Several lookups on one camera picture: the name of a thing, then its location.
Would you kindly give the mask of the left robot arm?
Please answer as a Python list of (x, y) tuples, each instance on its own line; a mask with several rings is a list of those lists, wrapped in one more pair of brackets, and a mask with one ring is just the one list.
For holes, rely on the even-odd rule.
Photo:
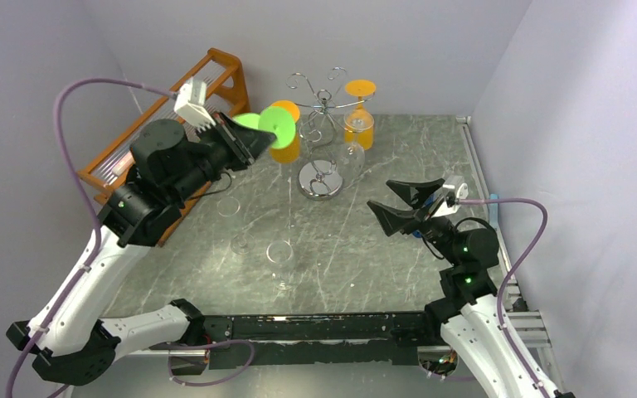
[(42, 380), (83, 386), (140, 349), (208, 341), (204, 315), (182, 298), (129, 318), (102, 315), (126, 275), (181, 219), (186, 201), (222, 172), (248, 168), (279, 138), (222, 113), (197, 135), (189, 140), (174, 119), (143, 127), (130, 146), (134, 165), (96, 215), (90, 242), (66, 281), (39, 314), (7, 330), (19, 351), (33, 355)]

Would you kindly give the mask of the clear wine glass handled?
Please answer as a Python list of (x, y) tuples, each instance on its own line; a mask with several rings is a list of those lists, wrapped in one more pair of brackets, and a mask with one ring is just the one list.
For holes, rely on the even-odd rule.
[(366, 162), (366, 151), (356, 142), (348, 142), (339, 148), (336, 157), (338, 173), (343, 178), (346, 187), (351, 186), (358, 179)]

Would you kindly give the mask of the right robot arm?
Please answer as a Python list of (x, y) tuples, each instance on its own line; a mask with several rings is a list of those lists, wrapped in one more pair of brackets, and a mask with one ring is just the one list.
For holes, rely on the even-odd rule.
[(461, 206), (471, 206), (462, 177), (386, 185), (409, 207), (399, 210), (368, 201), (387, 236), (417, 233), (439, 259), (450, 263), (440, 272), (443, 298), (425, 306), (422, 331), (435, 344), (446, 343), (472, 372), (489, 397), (564, 397), (527, 349), (505, 313), (509, 270), (495, 286), (489, 269), (498, 265), (495, 228), (475, 217), (474, 229), (450, 220)]

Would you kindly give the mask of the orange goblet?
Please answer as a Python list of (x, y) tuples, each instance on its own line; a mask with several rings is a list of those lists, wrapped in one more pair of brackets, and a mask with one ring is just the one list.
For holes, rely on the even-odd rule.
[[(294, 102), (286, 99), (277, 100), (272, 104), (272, 106), (285, 109), (290, 113), (294, 122), (298, 122), (300, 111), (299, 107)], [(282, 149), (270, 148), (269, 154), (277, 163), (287, 164), (296, 161), (299, 158), (300, 154), (300, 138), (298, 128), (294, 127), (294, 139), (289, 146)]]
[(365, 151), (369, 150), (374, 140), (374, 117), (365, 108), (365, 102), (376, 93), (377, 86), (371, 80), (351, 80), (345, 90), (356, 98), (352, 109), (344, 115), (344, 138), (348, 142), (358, 143)]

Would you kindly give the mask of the green plastic goblet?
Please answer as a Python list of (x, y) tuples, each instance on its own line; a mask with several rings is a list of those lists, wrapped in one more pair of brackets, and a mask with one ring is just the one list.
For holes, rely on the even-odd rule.
[(232, 119), (241, 126), (272, 133), (275, 136), (275, 142), (271, 144), (273, 149), (288, 147), (296, 135), (294, 118), (282, 107), (270, 106), (259, 114), (238, 114)]

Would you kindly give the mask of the clear wine glass front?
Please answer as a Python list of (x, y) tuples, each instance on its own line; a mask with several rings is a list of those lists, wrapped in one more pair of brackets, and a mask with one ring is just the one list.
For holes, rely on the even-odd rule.
[(291, 275), (295, 268), (293, 246), (287, 240), (276, 240), (267, 246), (265, 255), (275, 287), (278, 290), (290, 290)]

